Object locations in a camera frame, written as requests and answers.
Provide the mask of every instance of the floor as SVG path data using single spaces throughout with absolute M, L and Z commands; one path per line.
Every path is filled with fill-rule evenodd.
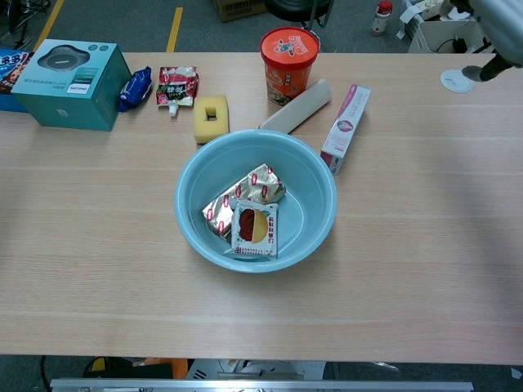
M 317 29 L 323 52 L 406 52 L 407 39 L 398 40 L 400 0 L 392 0 L 395 10 L 382 37 L 372 37 L 376 1 L 336 0 L 329 24 Z M 51 9 L 58 4 L 54 23 L 44 29 Z M 265 13 L 222 23 L 211 0 L 51 0 L 47 14 L 29 22 L 27 48 L 34 47 L 42 31 L 49 38 L 117 42 L 123 51 L 166 51 L 172 37 L 173 19 L 178 9 L 181 22 L 174 51 L 258 51 L 262 36 L 275 27 L 291 25 Z M 0 31 L 5 26 L 0 18 Z M 9 47 L 13 37 L 0 41 Z M 49 379 L 80 377 L 91 358 L 48 357 Z M 507 366 L 396 364 L 399 372 L 370 363 L 328 363 L 324 377 L 343 380 L 425 380 L 472 381 L 476 390 L 516 392 L 523 380 L 512 376 Z M 0 355 L 0 392 L 44 391 L 39 356 Z

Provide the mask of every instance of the blue snack box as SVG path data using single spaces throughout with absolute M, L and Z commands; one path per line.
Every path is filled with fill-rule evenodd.
M 46 39 L 12 94 L 41 125 L 110 131 L 130 77 L 115 43 Z
M 0 110 L 27 112 L 11 94 L 18 77 L 29 63 L 32 53 L 0 49 Z

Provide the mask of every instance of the silver snack wrapper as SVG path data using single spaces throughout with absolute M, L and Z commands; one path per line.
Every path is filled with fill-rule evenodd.
M 202 210 L 203 217 L 216 235 L 230 242 L 232 199 L 267 204 L 276 203 L 284 194 L 285 187 L 281 180 L 269 166 L 263 163 L 212 200 Z

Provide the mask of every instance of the light wood table surface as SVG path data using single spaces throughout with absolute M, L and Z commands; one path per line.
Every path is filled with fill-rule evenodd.
M 126 58 L 155 83 L 160 65 L 197 65 L 232 131 L 277 109 L 257 53 Z M 373 95 L 333 231 L 274 274 L 221 269 L 183 239 L 190 109 L 171 120 L 151 96 L 112 132 L 0 113 L 0 353 L 522 364 L 523 71 L 467 95 L 439 82 L 487 60 L 319 57 L 310 82 L 333 101 L 296 137 L 319 150 L 348 87 Z

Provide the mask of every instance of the sponge hole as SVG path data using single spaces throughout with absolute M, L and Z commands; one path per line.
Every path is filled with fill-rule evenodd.
M 205 108 L 205 114 L 207 115 L 207 121 L 217 121 L 216 108 Z

